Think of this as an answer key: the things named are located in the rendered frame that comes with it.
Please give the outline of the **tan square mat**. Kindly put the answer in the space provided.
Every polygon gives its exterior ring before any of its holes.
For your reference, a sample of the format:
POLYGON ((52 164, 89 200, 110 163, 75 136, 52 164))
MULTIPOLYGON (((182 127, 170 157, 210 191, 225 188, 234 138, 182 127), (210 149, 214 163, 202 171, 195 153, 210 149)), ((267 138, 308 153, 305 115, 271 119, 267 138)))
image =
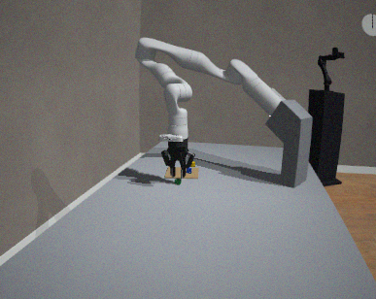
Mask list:
MULTIPOLYGON (((174 178, 172 178, 172 176, 170 175, 170 167, 168 167, 164 178, 180 179, 181 167, 175 167, 175 168, 176 168, 176 176, 174 178)), ((184 177, 184 179, 198 179, 198 168, 192 168, 192 167, 189 167, 189 168, 191 168, 191 173, 187 173, 187 169, 186 169, 186 176, 184 177)))

